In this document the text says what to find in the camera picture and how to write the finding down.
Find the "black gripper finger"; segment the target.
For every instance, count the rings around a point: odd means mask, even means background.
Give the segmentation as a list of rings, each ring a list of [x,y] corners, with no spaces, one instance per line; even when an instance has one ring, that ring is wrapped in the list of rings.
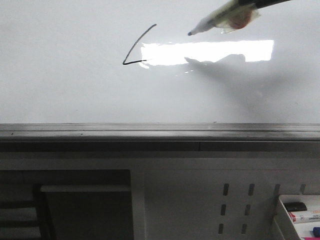
[[[257,9],[287,2],[288,0],[238,0],[240,6],[254,4]]]

